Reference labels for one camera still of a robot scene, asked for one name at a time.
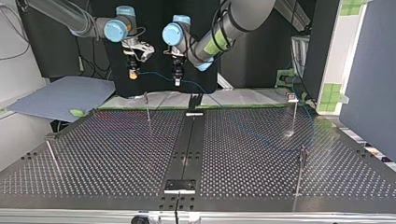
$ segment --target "wire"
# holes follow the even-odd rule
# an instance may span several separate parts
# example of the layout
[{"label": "wire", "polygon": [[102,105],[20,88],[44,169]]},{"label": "wire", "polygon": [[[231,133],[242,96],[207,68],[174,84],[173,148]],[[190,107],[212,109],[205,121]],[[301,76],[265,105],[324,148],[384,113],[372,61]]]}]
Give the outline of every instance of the wire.
[{"label": "wire", "polygon": [[[292,16],[291,16],[291,27],[290,27],[290,51],[291,51],[291,59],[292,59],[292,61],[297,65],[298,63],[297,63],[297,61],[296,61],[296,58],[295,58],[295,56],[294,56],[294,50],[293,50],[293,47],[292,47],[292,36],[293,36],[293,23],[294,23],[294,17],[295,17],[295,14],[296,14],[296,10],[297,10],[297,4],[298,4],[298,2],[297,1],[295,1],[295,3],[294,3],[294,7],[293,7],[293,12],[292,12]],[[303,85],[303,87],[304,87],[304,89],[305,89],[305,92],[306,92],[306,94],[308,95],[308,97],[312,100],[312,103],[314,103],[314,105],[315,105],[315,108],[317,108],[318,107],[318,105],[317,105],[317,103],[315,102],[316,100],[312,97],[312,95],[309,93],[309,91],[308,91],[308,88],[305,86],[305,84],[304,84],[304,81],[303,81],[303,76],[300,74],[300,71],[296,68],[295,69],[296,70],[296,72],[297,72],[297,76],[300,78],[300,80],[301,80],[301,84]]]},{"label": "wire", "polygon": [[[294,94],[296,94],[297,99],[299,99],[298,92],[294,89],[294,83],[295,83],[296,78],[297,77],[293,78],[293,81],[291,82],[291,88],[293,89]],[[310,137],[310,146],[308,147],[308,149],[310,149],[310,148],[312,148],[313,141],[314,141],[314,135],[315,135],[315,132],[316,132],[315,122],[312,119],[311,113],[309,113],[309,110],[308,110],[308,108],[306,108],[305,104],[300,104],[300,105],[303,106],[303,109],[305,110],[306,115],[309,117],[309,120],[311,121],[311,125],[312,125],[312,134],[311,134],[311,137]]]},{"label": "wire", "polygon": [[[22,34],[21,34],[20,31],[15,27],[15,25],[11,22],[11,20],[9,19],[9,17],[8,17],[7,14],[3,11],[2,8],[6,8],[6,9],[10,10],[10,11],[15,15],[15,17],[17,18],[17,20],[18,20],[18,22],[19,22],[19,24],[20,24],[20,26],[21,26]],[[23,52],[21,52],[21,53],[19,53],[19,54],[16,54],[16,55],[13,55],[13,56],[6,57],[6,58],[0,58],[0,61],[5,61],[5,60],[10,60],[10,59],[15,59],[15,58],[21,57],[21,56],[24,55],[24,54],[29,50],[29,48],[30,48],[30,43],[29,43],[29,40],[28,40],[27,37],[26,37],[26,33],[24,32],[24,29],[23,29],[23,26],[22,26],[22,23],[21,23],[21,19],[20,19],[20,17],[18,16],[18,14],[17,14],[11,7],[9,7],[9,6],[7,6],[7,5],[0,5],[0,11],[1,11],[1,14],[2,14],[3,18],[7,21],[7,23],[9,23],[9,25],[11,26],[11,28],[13,28],[13,30],[14,30],[14,31],[15,31],[15,32],[27,43],[27,47],[26,47],[26,49],[25,49]]]},{"label": "wire", "polygon": [[[92,63],[91,61],[89,61],[88,59],[86,59],[84,56],[82,56],[81,53],[81,48],[79,47],[79,43],[78,43],[78,38],[75,36],[75,40],[76,40],[76,45],[77,45],[77,50],[78,50],[78,57],[85,62],[91,69],[92,69],[92,74],[91,77],[94,77],[95,74],[97,74],[100,78],[105,79],[100,73],[98,73],[96,71],[95,65],[94,63]],[[85,71],[81,71],[80,74],[78,74],[79,76],[82,76],[84,74]]]},{"label": "wire", "polygon": [[128,35],[127,37],[131,37],[131,38],[132,37],[139,37],[139,36],[143,35],[147,31],[146,27],[143,27],[143,26],[137,27],[136,31],[138,31],[139,29],[142,30],[142,31],[137,32],[137,34],[135,34],[135,35]]},{"label": "wire", "polygon": [[[9,11],[12,12],[12,14],[14,14],[14,16],[15,16],[15,17],[17,18],[17,20],[18,20],[18,23],[20,24],[22,34],[21,34],[21,32],[17,29],[17,27],[15,27],[15,25],[12,23],[12,21],[9,19],[9,17],[8,17],[7,14],[6,14],[6,12],[3,11],[2,8],[8,9]],[[0,5],[0,10],[1,10],[1,14],[2,14],[3,18],[8,22],[8,24],[11,26],[11,28],[14,29],[15,32],[16,32],[26,43],[29,43],[29,40],[27,39],[26,33],[24,32],[21,19],[20,19],[20,17],[18,16],[17,12],[14,11],[13,8],[11,8],[11,7],[7,6],[7,5]]]},{"label": "wire", "polygon": [[108,67],[107,69],[102,69],[101,67],[99,67],[99,65],[96,63],[96,53],[95,53],[95,39],[92,39],[92,61],[93,64],[96,66],[97,69],[99,69],[102,72],[107,72],[108,69],[110,69],[110,63],[108,63]]},{"label": "wire", "polygon": [[25,54],[29,50],[29,48],[30,48],[30,44],[26,47],[26,49],[22,53],[19,53],[14,56],[6,57],[6,58],[0,58],[0,61],[5,61],[5,60],[10,60],[10,59],[15,59],[15,58],[21,57],[23,54]]}]

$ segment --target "black background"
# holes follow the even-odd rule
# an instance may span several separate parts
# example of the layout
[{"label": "black background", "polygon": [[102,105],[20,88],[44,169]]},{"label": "black background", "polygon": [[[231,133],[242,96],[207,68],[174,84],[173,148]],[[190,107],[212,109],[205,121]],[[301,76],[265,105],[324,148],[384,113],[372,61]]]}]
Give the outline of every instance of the black background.
[{"label": "black background", "polygon": [[[191,17],[191,31],[199,38],[203,37],[211,27],[219,1],[214,0],[91,0],[93,15],[96,17],[114,17],[117,6],[132,6],[135,9],[137,25],[147,28],[139,38],[150,43],[156,50],[152,57],[142,64],[142,72],[158,72],[166,77],[171,75],[171,56],[163,55],[168,47],[163,42],[163,28],[172,21],[176,14]],[[121,44],[104,40],[108,59],[111,62],[117,93],[128,97],[141,95],[145,91],[181,91],[199,92],[199,88],[190,83],[183,83],[176,88],[173,82],[164,80],[156,75],[142,75],[137,80],[129,79],[126,68],[126,57],[122,53]],[[199,72],[190,63],[186,63],[185,80],[199,83],[206,92],[217,88],[217,63],[207,71]]]}]

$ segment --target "robotic arm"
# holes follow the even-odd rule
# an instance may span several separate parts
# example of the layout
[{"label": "robotic arm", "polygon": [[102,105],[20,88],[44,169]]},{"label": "robotic arm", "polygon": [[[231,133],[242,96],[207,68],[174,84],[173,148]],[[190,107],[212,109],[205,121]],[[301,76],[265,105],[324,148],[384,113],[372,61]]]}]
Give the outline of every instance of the robotic arm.
[{"label": "robotic arm", "polygon": [[224,0],[212,23],[212,29],[197,41],[190,32],[188,16],[174,16],[163,29],[163,41],[173,56],[172,73],[176,86],[184,76],[184,63],[189,60],[198,70],[205,71],[214,57],[228,50],[242,34],[258,29],[268,18],[276,0]]},{"label": "robotic arm", "polygon": [[145,28],[142,27],[142,33],[138,33],[133,7],[117,7],[116,18],[94,18],[67,0],[30,0],[28,4],[67,26],[73,35],[122,42],[124,54],[128,57],[131,79],[137,78],[140,64],[145,63],[154,53],[154,47],[138,39]]}]

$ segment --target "white panel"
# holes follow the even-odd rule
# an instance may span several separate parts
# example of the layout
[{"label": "white panel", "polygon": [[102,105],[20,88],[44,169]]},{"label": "white panel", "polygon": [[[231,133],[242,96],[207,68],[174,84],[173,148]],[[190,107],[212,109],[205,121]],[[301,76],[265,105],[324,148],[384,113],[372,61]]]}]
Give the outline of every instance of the white panel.
[{"label": "white panel", "polygon": [[[0,2],[15,8],[15,1],[2,0]],[[7,9],[3,11],[7,13],[14,26],[20,29],[20,24],[14,14]],[[16,34],[2,16],[0,16],[0,29],[0,58],[19,54],[26,49],[26,42]],[[40,75],[32,49],[21,57],[0,61],[0,78],[0,103],[37,90],[46,84]]]},{"label": "white panel", "polygon": [[0,171],[44,142],[50,120],[22,114],[0,119]]},{"label": "white panel", "polygon": [[[0,0],[15,8],[15,0]],[[15,15],[4,9],[17,29],[21,29]],[[0,15],[0,59],[25,51],[27,43]],[[0,60],[0,108],[46,84],[38,70],[32,49],[23,56]],[[7,112],[0,115],[0,170],[9,166],[26,152],[39,146],[50,132],[50,120]]]}]

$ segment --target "blue joint cap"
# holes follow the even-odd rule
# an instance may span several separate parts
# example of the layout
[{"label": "blue joint cap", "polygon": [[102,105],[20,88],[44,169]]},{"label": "blue joint cap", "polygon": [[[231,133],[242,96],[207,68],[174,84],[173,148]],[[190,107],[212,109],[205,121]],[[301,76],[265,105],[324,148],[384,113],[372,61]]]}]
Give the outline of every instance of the blue joint cap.
[{"label": "blue joint cap", "polygon": [[121,42],[128,33],[128,29],[122,21],[111,20],[105,25],[105,36],[111,42]]},{"label": "blue joint cap", "polygon": [[198,70],[200,70],[201,72],[206,71],[206,69],[208,69],[212,63],[215,61],[214,58],[210,58],[209,60],[206,61],[206,63],[203,63],[201,65],[195,66]]},{"label": "blue joint cap", "polygon": [[184,22],[184,23],[187,23],[188,25],[191,25],[191,18],[189,16],[175,15],[173,21],[174,22]]},{"label": "blue joint cap", "polygon": [[183,39],[183,29],[177,23],[169,23],[163,28],[163,41],[169,46],[176,46]]},{"label": "blue joint cap", "polygon": [[136,17],[133,7],[120,6],[116,8],[117,15]]}]

